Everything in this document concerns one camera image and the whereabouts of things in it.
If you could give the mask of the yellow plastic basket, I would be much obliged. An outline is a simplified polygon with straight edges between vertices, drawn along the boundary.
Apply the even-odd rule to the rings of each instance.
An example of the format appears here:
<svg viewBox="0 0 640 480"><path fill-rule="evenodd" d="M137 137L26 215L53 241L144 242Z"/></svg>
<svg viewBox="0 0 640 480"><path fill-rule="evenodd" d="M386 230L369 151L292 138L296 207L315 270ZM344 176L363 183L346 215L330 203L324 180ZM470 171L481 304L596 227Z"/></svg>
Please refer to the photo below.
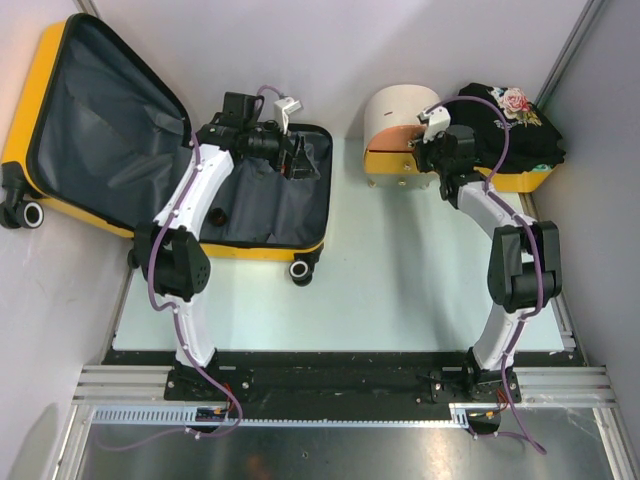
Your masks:
<svg viewBox="0 0 640 480"><path fill-rule="evenodd" d="M530 171L520 173L496 173L491 178L491 183L499 192L532 193L553 171L550 174L533 174Z"/></svg>

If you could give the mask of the yellow Pikachu suitcase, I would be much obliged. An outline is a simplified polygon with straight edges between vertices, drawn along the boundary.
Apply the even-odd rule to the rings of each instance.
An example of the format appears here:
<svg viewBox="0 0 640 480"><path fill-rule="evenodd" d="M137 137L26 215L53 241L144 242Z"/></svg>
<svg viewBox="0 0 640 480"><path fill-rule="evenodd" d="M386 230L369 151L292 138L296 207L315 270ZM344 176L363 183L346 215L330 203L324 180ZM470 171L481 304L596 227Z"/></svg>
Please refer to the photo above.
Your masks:
<svg viewBox="0 0 640 480"><path fill-rule="evenodd" d="M207 216L200 243L209 261L285 261L305 286L323 248L333 140L292 116L320 178L288 181L266 160L245 159L210 207L228 222L215 227ZM2 155L1 224L36 229L50 205L133 242L136 226L153 220L176 189L201 127L114 30L75 14L47 28L36 50Z"/></svg>

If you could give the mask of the white pastel mini drawer cabinet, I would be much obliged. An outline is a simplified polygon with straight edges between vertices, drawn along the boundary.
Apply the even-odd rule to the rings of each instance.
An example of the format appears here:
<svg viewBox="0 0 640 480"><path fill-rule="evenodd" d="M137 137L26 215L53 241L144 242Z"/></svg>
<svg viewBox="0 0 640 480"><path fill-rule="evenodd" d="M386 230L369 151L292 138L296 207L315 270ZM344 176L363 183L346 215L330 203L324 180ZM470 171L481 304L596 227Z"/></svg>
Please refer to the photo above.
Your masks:
<svg viewBox="0 0 640 480"><path fill-rule="evenodd" d="M425 189L436 178L418 170L410 142L425 126L418 114L440 101L432 89L414 84L388 86L364 110L363 167L371 187Z"/></svg>

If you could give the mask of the small dark brown jar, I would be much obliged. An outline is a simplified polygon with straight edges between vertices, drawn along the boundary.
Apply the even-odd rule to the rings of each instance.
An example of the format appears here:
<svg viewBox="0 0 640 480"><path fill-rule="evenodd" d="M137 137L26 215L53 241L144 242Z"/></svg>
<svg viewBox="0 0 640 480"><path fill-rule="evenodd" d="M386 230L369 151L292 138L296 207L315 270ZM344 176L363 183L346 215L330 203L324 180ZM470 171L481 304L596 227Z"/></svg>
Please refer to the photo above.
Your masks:
<svg viewBox="0 0 640 480"><path fill-rule="evenodd" d="M209 222L215 227L222 227L228 222L228 216L226 212L219 207L212 208L208 212Z"/></svg>

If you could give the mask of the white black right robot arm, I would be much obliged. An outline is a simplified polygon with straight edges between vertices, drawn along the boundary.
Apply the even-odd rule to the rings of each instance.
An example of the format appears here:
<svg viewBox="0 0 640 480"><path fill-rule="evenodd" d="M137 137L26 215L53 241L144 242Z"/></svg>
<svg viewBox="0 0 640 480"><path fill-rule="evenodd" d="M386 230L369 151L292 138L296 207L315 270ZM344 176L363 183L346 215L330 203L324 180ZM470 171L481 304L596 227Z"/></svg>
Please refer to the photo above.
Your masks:
<svg viewBox="0 0 640 480"><path fill-rule="evenodd" d="M418 171L437 174L441 198L474 220L491 241L487 286L493 305L483 332L460 371L442 372L433 380L466 399L484 401L507 385L527 322L562 290L559 229L517 212L475 170L471 128L453 125L423 133L412 147Z"/></svg>

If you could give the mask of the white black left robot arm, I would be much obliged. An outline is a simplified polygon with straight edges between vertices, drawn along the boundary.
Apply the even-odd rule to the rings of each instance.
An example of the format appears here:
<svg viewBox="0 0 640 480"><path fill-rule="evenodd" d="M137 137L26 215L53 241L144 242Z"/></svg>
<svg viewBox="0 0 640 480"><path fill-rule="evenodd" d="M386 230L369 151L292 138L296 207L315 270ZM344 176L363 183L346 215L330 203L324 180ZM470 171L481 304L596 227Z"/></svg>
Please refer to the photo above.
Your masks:
<svg viewBox="0 0 640 480"><path fill-rule="evenodd" d="M214 397L221 387L220 374L208 367L216 347L196 302L210 277L200 234L216 194L247 158L266 160L288 181L320 177L310 146L290 127L291 116L303 108L301 101L279 94L273 120L261 122L264 101L262 93L226 93L221 111L203 130L192 133L185 173L154 219L136 226L128 254L129 262L145 276L152 308L171 311L176 358L193 367L185 385L202 400Z"/></svg>

